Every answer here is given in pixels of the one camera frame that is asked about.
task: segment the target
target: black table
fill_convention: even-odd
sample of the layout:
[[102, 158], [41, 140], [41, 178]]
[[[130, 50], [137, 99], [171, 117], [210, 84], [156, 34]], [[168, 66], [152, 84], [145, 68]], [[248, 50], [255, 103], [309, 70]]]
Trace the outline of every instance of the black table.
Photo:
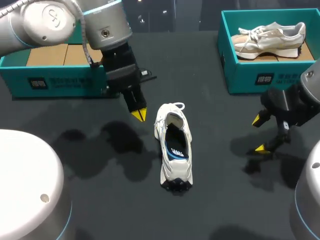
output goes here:
[[[145, 123], [123, 98], [12, 101], [0, 81], [0, 128], [44, 139], [65, 165], [77, 240], [293, 239], [287, 185], [319, 139], [319, 117], [295, 129], [261, 173], [244, 173], [246, 151], [273, 137], [276, 122], [251, 126], [259, 96], [228, 94], [216, 40], [212, 31], [134, 35], [139, 66], [158, 76], [142, 87]], [[193, 136], [194, 186], [184, 195], [160, 187], [154, 138], [158, 108], [174, 102], [185, 103]]]

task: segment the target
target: blue stripe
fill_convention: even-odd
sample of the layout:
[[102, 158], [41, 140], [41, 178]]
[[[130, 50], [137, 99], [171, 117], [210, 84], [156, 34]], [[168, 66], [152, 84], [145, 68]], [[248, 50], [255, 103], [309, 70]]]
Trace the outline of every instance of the blue stripe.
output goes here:
[[70, 209], [70, 214], [69, 214], [68, 221], [66, 221], [66, 224], [65, 224], [62, 232], [61, 232], [60, 235], [56, 238], [56, 240], [59, 240], [59, 239], [62, 237], [62, 235], [65, 233], [65, 231], [66, 231], [66, 229], [67, 229], [67, 227], [68, 227], [68, 225], [69, 225], [70, 219], [71, 219], [71, 213], [72, 213], [72, 202], [71, 202], [71, 209]]
[[14, 34], [14, 36], [16, 37], [16, 39], [18, 39], [20, 43], [22, 43], [23, 45], [26, 45], [26, 46], [29, 47], [29, 48], [32, 48], [32, 49], [36, 48], [35, 46], [31, 46], [31, 45], [29, 45], [29, 44], [26, 44], [24, 41], [22, 41], [22, 40], [17, 36], [17, 34], [15, 33], [14, 28], [12, 27], [10, 15], [8, 15], [8, 18], [9, 18], [9, 23], [10, 23], [10, 27], [11, 27], [12, 33]]
[[304, 219], [302, 218], [302, 216], [300, 214], [300, 211], [299, 211], [299, 208], [298, 208], [298, 204], [297, 204], [297, 188], [298, 188], [298, 184], [299, 184], [299, 182], [296, 184], [295, 191], [294, 191], [294, 202], [295, 202], [296, 211], [298, 212], [298, 215], [299, 215], [301, 221], [303, 222], [305, 228], [308, 229], [308, 231], [314, 236], [314, 238], [316, 240], [320, 240], [320, 238], [310, 229], [310, 227], [308, 227], [308, 225], [306, 224], [306, 222], [304, 221]]
[[182, 157], [178, 157], [173, 155], [171, 152], [169, 152], [168, 148], [167, 148], [167, 142], [165, 142], [165, 149], [166, 149], [166, 153], [171, 156], [172, 158], [176, 159], [176, 160], [187, 160], [186, 158], [182, 158]]
[[85, 11], [85, 12], [83, 13], [83, 15], [89, 15], [89, 14], [92, 14], [92, 13], [95, 13], [95, 12], [98, 12], [98, 11], [101, 11], [102, 9], [107, 9], [107, 8], [109, 8], [109, 7], [113, 6], [113, 5], [116, 5], [116, 4], [118, 4], [118, 3], [121, 3], [121, 2], [122, 2], [122, 0], [116, 0], [116, 1], [110, 2], [110, 3], [106, 4], [106, 5], [103, 5], [103, 6], [94, 8], [94, 9], [92, 9], [92, 10]]

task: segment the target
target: beige sneaker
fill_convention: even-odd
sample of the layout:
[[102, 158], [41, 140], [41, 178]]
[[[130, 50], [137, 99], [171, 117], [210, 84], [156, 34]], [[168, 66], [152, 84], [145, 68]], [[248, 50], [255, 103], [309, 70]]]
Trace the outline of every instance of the beige sneaker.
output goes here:
[[240, 34], [231, 37], [237, 56], [253, 60], [263, 53], [284, 58], [297, 58], [298, 48], [304, 43], [306, 25], [281, 26], [274, 22], [253, 30], [239, 28]]

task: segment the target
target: sneaker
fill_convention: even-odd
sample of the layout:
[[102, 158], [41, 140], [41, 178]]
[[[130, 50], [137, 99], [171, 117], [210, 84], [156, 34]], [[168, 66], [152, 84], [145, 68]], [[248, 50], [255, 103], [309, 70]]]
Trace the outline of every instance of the sneaker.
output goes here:
[[163, 104], [154, 123], [162, 151], [160, 183], [167, 190], [185, 191], [193, 185], [192, 136], [183, 109], [181, 102]]
[[297, 58], [298, 48], [305, 41], [306, 25], [281, 26], [274, 22], [252, 30], [239, 28], [240, 34], [231, 37], [237, 56], [253, 60], [263, 53], [284, 58]]

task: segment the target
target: open shoe box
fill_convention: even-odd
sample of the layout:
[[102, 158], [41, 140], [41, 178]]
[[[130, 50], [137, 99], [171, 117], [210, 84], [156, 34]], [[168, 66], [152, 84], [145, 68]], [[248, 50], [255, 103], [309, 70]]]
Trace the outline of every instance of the open shoe box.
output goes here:
[[[88, 51], [95, 62], [102, 54]], [[107, 86], [103, 66], [91, 69], [82, 45], [81, 29], [65, 44], [28, 49], [0, 59], [0, 75], [15, 98], [104, 97]]]
[[[298, 58], [260, 56], [238, 59], [231, 36], [238, 28], [251, 30], [277, 22], [283, 26], [306, 24], [306, 39]], [[309, 9], [222, 11], [217, 47], [230, 94], [263, 93], [270, 86], [286, 89], [300, 81], [300, 75], [320, 57], [320, 12]]]

